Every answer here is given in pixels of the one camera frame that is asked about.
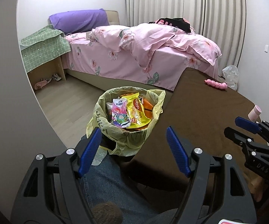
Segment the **person right hand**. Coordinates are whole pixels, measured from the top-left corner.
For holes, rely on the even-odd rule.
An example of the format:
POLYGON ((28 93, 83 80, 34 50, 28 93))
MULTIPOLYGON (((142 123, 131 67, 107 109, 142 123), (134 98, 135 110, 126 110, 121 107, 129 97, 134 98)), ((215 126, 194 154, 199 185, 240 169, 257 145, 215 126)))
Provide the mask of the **person right hand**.
POLYGON ((263 197, 263 186, 264 186, 264 180, 260 176, 249 182, 248 187, 255 202, 261 201, 263 197))

